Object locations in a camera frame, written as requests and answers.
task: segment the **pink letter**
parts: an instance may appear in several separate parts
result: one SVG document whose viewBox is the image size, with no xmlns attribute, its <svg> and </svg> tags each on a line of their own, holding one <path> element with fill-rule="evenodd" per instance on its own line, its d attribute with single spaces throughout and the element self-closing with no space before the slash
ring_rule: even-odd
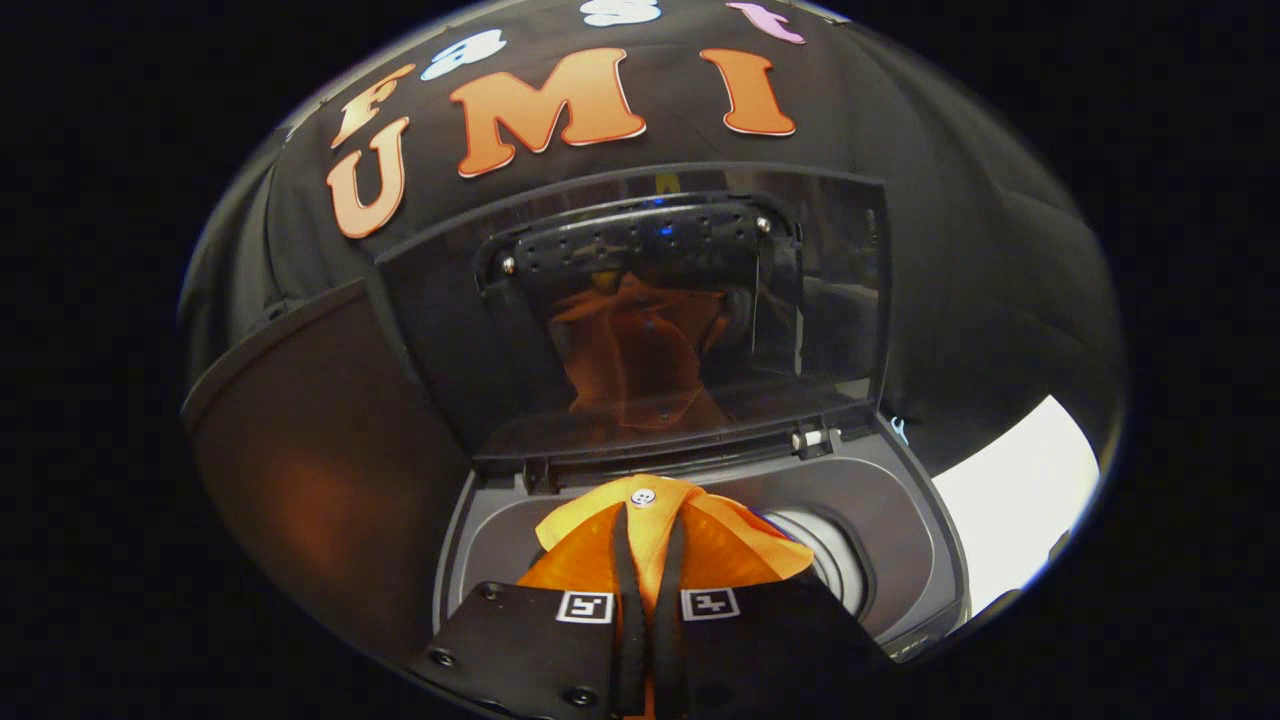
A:
<svg viewBox="0 0 1280 720">
<path fill-rule="evenodd" d="M 778 40 L 785 40 L 787 42 L 795 42 L 796 45 L 804 45 L 804 37 L 791 32 L 790 29 L 782 27 L 782 23 L 787 22 L 786 18 L 776 13 L 771 13 L 764 8 L 756 5 L 755 3 L 724 3 L 730 8 L 736 8 L 746 14 L 746 19 L 751 20 L 751 24 L 763 29 L 764 32 L 777 37 Z"/>
</svg>

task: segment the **orange letter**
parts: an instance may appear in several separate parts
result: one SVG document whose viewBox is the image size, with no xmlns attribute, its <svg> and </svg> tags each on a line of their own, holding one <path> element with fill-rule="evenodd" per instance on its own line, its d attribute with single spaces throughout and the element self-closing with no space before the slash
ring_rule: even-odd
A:
<svg viewBox="0 0 1280 720">
<path fill-rule="evenodd" d="M 622 94 L 618 63 L 623 50 L 596 47 L 566 55 L 541 90 L 534 90 L 509 73 L 474 79 L 449 95 L 462 104 L 467 127 L 467 156 L 458 174 L 474 178 L 504 167 L 516 149 L 498 137 L 498 123 L 534 152 L 547 150 L 561 110 L 568 105 L 568 127 L 561 140 L 568 145 L 594 145 L 635 137 L 644 132 L 644 118 L 631 113 Z"/>
<path fill-rule="evenodd" d="M 381 102 L 383 100 L 390 97 L 392 92 L 396 91 L 396 78 L 407 76 L 412 69 L 412 64 L 404 65 L 403 68 L 374 83 L 374 86 L 369 90 L 352 97 L 351 102 L 343 105 L 342 128 L 338 131 L 338 137 L 333 138 L 329 147 L 338 147 L 344 140 L 351 137 L 351 133 L 365 127 L 365 123 L 374 119 L 374 115 L 378 114 L 378 108 L 374 108 L 374 102 Z"/>
<path fill-rule="evenodd" d="M 765 70 L 773 63 L 759 55 L 739 50 L 703 50 L 699 56 L 714 63 L 728 90 L 730 129 L 750 135 L 791 135 L 795 120 L 782 114 Z"/>
<path fill-rule="evenodd" d="M 387 224 L 399 201 L 404 197 L 404 158 L 401 154 L 401 133 L 408 127 L 408 118 L 401 118 L 378 131 L 369 141 L 369 149 L 378 152 L 378 174 L 383 187 L 372 205 L 360 201 L 356 187 L 356 163 L 360 150 L 343 158 L 329 170 L 328 182 L 333 191 L 333 214 L 338 218 L 342 234 L 360 240 Z"/>
</svg>

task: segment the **white surface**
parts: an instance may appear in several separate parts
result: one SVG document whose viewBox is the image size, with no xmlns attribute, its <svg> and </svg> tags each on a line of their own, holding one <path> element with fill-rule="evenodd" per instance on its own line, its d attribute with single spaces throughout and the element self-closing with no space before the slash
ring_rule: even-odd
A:
<svg viewBox="0 0 1280 720">
<path fill-rule="evenodd" d="M 960 534 L 977 615 L 1041 571 L 1088 506 L 1098 462 L 1079 425 L 1048 396 L 933 484 Z"/>
</svg>

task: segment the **letter m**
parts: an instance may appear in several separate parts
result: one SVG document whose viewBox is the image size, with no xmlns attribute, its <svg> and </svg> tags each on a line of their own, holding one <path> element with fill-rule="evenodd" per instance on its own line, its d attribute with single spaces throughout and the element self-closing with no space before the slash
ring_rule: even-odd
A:
<svg viewBox="0 0 1280 720">
<path fill-rule="evenodd" d="M 449 100 L 462 104 L 467 128 L 467 156 L 458 163 L 458 174 L 472 178 L 515 159 L 516 147 L 498 136 L 498 123 L 534 152 L 547 150 L 566 105 L 570 120 L 561 138 L 568 145 L 594 145 L 643 133 L 644 118 L 631 113 L 618 77 L 618 63 L 626 56 L 617 47 L 566 55 L 541 90 L 509 73 L 488 74 L 454 90 Z"/>
</svg>

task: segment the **gray plastic housing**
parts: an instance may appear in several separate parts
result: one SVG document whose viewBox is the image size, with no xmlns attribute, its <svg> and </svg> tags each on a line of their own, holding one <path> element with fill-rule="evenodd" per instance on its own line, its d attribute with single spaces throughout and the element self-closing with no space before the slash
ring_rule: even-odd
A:
<svg viewBox="0 0 1280 720">
<path fill-rule="evenodd" d="M 809 460 L 790 455 L 680 479 L 756 512 L 800 509 L 840 528 L 863 574 L 856 618 L 902 662 L 968 619 L 964 552 L 920 464 L 884 418 L 872 430 L 849 441 L 832 433 L 833 452 Z M 538 523 L 591 489 L 531 496 L 512 480 L 479 487 L 468 477 L 435 574 L 435 632 L 476 584 L 517 582 L 541 550 Z"/>
</svg>

